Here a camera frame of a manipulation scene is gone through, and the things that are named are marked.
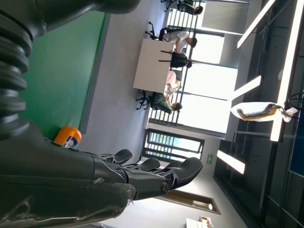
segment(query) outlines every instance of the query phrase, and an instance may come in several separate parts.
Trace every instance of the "green exit sign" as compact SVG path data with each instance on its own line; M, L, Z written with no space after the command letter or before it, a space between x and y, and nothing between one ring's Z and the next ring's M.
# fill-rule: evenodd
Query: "green exit sign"
M207 158L207 164L211 164L212 163L212 157L213 157L213 155L208 154L208 157Z

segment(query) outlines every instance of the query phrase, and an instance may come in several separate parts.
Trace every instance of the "green wall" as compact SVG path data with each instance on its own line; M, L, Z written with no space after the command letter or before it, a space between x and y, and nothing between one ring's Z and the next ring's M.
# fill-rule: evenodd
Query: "green wall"
M105 15L90 12L34 42L20 114L54 139L63 126L78 128Z

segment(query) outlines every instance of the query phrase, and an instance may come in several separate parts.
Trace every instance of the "plastic bag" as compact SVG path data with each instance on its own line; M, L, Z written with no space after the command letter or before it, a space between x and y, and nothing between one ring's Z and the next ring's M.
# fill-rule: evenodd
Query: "plastic bag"
M257 122L273 121L277 114L280 114L284 121L288 123L297 109L290 108L285 111L283 107L272 102L247 102L237 104L231 111L239 119Z

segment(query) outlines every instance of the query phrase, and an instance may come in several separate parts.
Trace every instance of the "metal screw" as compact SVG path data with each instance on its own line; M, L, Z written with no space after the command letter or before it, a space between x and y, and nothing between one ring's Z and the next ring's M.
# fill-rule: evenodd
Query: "metal screw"
M167 191L169 191L169 184L167 184L167 182L164 182L161 184L161 190L164 193L167 193Z

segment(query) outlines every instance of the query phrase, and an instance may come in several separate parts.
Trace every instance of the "person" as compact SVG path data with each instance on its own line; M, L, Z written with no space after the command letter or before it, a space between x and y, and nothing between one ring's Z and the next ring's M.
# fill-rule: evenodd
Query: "person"
M154 104L158 104L170 111L179 111L183 108L180 102L171 104L170 98L170 93L167 93L166 95L161 93L153 93L152 96L151 106L152 107Z
M177 79L177 74L174 71L170 70L169 73L167 73L165 91L177 92L180 86L181 82Z
M196 38L189 37L188 32L186 31L173 31L164 34L164 39L175 44L175 51L180 53L187 44L195 48L198 43Z
M180 12L186 12L193 16L198 16L203 12L202 6L194 7L187 2L180 2L177 4L177 10Z

